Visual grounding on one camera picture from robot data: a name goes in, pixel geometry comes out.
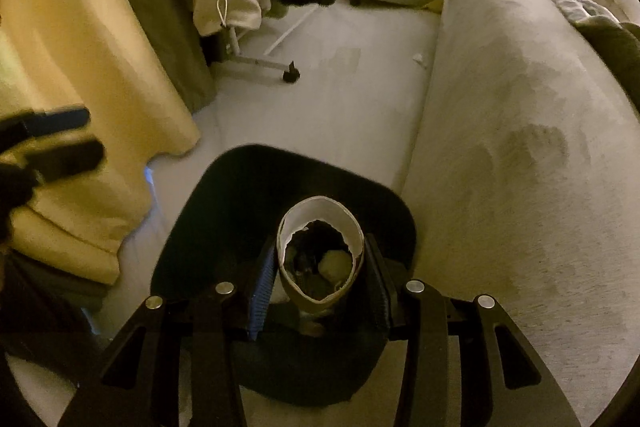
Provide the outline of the brown cardboard tape roll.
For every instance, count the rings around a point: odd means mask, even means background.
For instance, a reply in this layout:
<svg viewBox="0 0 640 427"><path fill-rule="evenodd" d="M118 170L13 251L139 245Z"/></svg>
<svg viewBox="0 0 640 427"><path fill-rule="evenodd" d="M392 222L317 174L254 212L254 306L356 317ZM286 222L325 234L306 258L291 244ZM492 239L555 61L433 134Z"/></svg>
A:
<svg viewBox="0 0 640 427"><path fill-rule="evenodd" d="M326 196L309 197L288 210L276 245L283 288L307 313L335 306L363 262L360 224L344 205Z"/></svg>

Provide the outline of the black trash bin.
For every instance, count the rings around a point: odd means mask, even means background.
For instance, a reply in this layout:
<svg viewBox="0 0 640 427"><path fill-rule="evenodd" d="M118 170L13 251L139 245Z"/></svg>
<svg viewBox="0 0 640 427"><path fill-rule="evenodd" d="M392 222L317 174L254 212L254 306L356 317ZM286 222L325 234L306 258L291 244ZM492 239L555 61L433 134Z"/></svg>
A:
<svg viewBox="0 0 640 427"><path fill-rule="evenodd" d="M152 275L154 294L192 311L229 282L228 332L239 383L301 407L352 399L386 346L385 311L373 270L320 317L318 335L302 319L277 271L277 231L285 213L311 196L340 202L393 274L408 270L416 226L390 188L322 161L265 145L219 156L204 172L172 228Z"/></svg>

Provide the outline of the yellow curtain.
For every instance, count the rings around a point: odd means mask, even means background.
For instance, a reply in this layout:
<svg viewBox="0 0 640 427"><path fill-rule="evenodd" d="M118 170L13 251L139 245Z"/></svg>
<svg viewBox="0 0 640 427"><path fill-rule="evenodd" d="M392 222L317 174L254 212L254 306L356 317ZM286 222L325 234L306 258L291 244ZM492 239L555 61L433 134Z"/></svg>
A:
<svg viewBox="0 0 640 427"><path fill-rule="evenodd" d="M13 247L102 284L152 205L144 170L200 137L128 0L1 0L1 113L82 106L90 121L53 144L96 138L96 171L40 188L13 213Z"/></svg>

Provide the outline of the white clothes rack base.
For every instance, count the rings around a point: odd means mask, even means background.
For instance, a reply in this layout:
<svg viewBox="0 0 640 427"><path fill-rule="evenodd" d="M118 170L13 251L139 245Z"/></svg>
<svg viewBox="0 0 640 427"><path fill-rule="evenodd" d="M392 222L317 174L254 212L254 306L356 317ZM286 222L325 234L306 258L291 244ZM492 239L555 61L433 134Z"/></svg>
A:
<svg viewBox="0 0 640 427"><path fill-rule="evenodd" d="M218 32L218 35L220 39L221 61L274 69L278 72L282 72L282 80L284 82L296 83L300 78L300 72L296 67L295 62L278 62L273 60L270 54L277 49L281 43L284 43L284 40L292 35L299 26L302 26L312 14L317 12L319 5L314 5L305 14L299 17L296 22L292 23L285 32L282 32L277 40L259 56L245 54L242 52L240 37L235 28L231 26L228 21L228 7L228 0L217 0L216 9L220 18L220 31Z"/></svg>

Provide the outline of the dark grey fluffy blanket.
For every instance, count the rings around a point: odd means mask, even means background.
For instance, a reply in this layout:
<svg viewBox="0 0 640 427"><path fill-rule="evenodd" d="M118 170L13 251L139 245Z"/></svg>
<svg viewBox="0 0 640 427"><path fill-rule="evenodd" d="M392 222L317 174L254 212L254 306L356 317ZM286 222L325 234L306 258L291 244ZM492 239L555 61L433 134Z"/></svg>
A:
<svg viewBox="0 0 640 427"><path fill-rule="evenodd" d="M594 16L580 20L575 28L608 66L634 108L639 109L639 26L631 22L616 23L605 16Z"/></svg>

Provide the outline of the patterned blue white duvet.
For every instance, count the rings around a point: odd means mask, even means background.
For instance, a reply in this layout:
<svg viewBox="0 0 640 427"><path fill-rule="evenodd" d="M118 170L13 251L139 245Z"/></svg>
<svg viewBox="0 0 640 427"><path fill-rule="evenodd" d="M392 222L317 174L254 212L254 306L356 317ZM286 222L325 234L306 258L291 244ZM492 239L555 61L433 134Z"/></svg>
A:
<svg viewBox="0 0 640 427"><path fill-rule="evenodd" d="M604 17L613 23L620 21L609 9L593 0L552 1L571 24L593 17Z"/></svg>

